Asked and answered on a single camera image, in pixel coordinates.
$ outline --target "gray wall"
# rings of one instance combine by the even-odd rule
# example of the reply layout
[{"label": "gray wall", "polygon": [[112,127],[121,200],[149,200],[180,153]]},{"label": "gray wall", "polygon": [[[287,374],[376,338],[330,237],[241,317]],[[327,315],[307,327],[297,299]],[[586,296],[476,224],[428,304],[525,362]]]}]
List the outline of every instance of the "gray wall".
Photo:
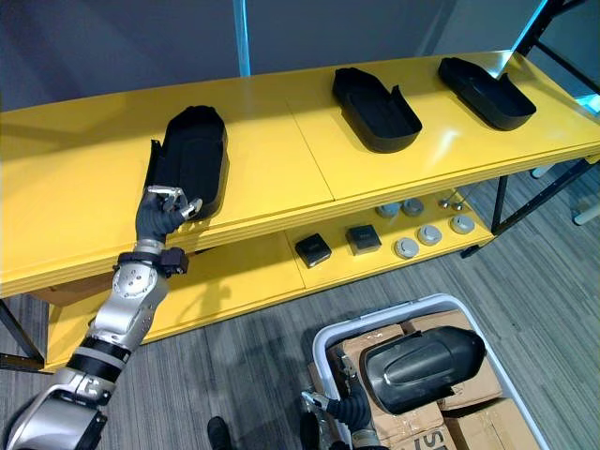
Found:
[{"label": "gray wall", "polygon": [[[555,18],[542,42],[600,84],[600,1],[588,0]],[[528,56],[573,97],[593,92],[540,50]]]},{"label": "gray wall", "polygon": [[237,75],[231,1],[0,3],[5,111]]},{"label": "gray wall", "polygon": [[539,0],[250,0],[252,73],[505,50],[538,5]]},{"label": "gray wall", "polygon": [[[238,76],[233,1],[4,0],[2,109]],[[597,71],[600,58],[588,56],[598,55],[598,1],[588,3],[595,7],[595,16],[579,12],[577,18],[568,18],[568,27],[560,25],[568,28],[560,35],[567,36],[562,40],[568,47],[565,54],[575,49],[574,59],[595,63]],[[263,73],[504,50],[513,45],[538,4],[539,0],[247,0],[251,69]],[[595,34],[583,31],[593,30],[594,24]],[[578,40],[569,31],[573,27],[586,36]]]}]

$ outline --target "black shoe-shaped tray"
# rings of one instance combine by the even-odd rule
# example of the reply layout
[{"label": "black shoe-shaped tray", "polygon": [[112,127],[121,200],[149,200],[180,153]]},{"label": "black shoe-shaped tray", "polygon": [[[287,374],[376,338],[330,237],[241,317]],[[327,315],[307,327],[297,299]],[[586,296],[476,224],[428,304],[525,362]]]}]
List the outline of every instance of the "black shoe-shaped tray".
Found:
[{"label": "black shoe-shaped tray", "polygon": [[181,188],[188,201],[202,199],[192,220],[220,207],[229,168],[227,131],[215,108],[189,106],[167,126],[162,145],[152,141],[145,185]]},{"label": "black shoe-shaped tray", "polygon": [[442,326],[365,350],[360,367],[380,406],[402,414],[453,395],[452,386],[474,377],[485,355],[474,331]]},{"label": "black shoe-shaped tray", "polygon": [[535,113],[535,105],[505,73],[496,80],[483,68],[460,58],[444,58],[438,73],[467,106],[495,128],[518,128]]},{"label": "black shoe-shaped tray", "polygon": [[401,150],[423,128],[398,86],[390,94],[377,77],[358,68],[336,70],[333,92],[354,133],[374,152]]}]

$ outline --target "small black box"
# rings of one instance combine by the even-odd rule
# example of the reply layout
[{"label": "small black box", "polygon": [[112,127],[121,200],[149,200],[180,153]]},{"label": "small black box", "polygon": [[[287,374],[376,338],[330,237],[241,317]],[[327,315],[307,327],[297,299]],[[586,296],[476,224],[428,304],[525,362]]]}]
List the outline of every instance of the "small black box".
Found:
[{"label": "small black box", "polygon": [[318,233],[297,242],[295,248],[308,268],[322,263],[331,256],[331,248]]},{"label": "small black box", "polygon": [[382,241],[379,240],[372,225],[350,228],[346,232],[346,239],[348,239],[354,255],[369,253],[382,246]]}]

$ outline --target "white round button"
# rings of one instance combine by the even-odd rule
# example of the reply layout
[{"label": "white round button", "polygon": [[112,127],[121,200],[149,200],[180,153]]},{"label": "white round button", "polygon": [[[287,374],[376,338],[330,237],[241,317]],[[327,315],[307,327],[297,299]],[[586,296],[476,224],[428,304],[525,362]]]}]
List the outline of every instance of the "white round button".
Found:
[{"label": "white round button", "polygon": [[400,212],[400,203],[393,202],[388,204],[382,204],[375,208],[377,214],[379,214],[382,218],[394,218]]},{"label": "white round button", "polygon": [[404,214],[412,218],[419,216],[424,209],[425,206],[423,206],[423,202],[419,199],[409,199],[402,204],[402,211],[404,211]]},{"label": "white round button", "polygon": [[455,233],[468,234],[475,228],[475,222],[469,216],[454,216],[450,221],[450,227]]},{"label": "white round button", "polygon": [[442,232],[433,225],[425,225],[419,229],[419,241],[426,246],[435,246],[442,240]]},{"label": "white round button", "polygon": [[419,253],[419,245],[410,237],[398,239],[394,245],[394,249],[400,258],[406,259],[413,258]]}]

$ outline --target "plastic crate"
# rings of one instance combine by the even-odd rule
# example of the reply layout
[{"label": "plastic crate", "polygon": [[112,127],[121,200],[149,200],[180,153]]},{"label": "plastic crate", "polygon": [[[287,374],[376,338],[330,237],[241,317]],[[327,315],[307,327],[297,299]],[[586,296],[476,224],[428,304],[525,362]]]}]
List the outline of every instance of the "plastic crate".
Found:
[{"label": "plastic crate", "polygon": [[[542,450],[549,450],[548,444],[542,435],[542,432],[533,421],[532,415],[527,410],[523,399],[518,394],[513,382],[508,378],[506,370],[500,363],[498,356],[489,345],[488,340],[483,334],[481,328],[475,321],[475,318],[467,307],[452,295],[437,293],[429,297],[421,298],[413,302],[402,303],[394,307],[388,307],[364,316],[350,319],[345,322],[335,323],[324,327],[312,342],[312,357],[315,366],[321,378],[324,393],[330,398],[339,399],[338,388],[334,382],[334,376],[327,362],[325,351],[337,342],[345,338],[362,335],[368,331],[381,328],[383,326],[408,321],[419,316],[433,314],[435,312],[451,311],[459,309],[471,323],[472,329],[484,340],[487,349],[487,359],[496,372],[496,377],[502,386],[502,394],[505,398],[511,398],[517,404],[525,422],[529,426],[534,438]],[[351,443],[350,431],[343,424],[337,422],[339,435],[346,443]]]}]

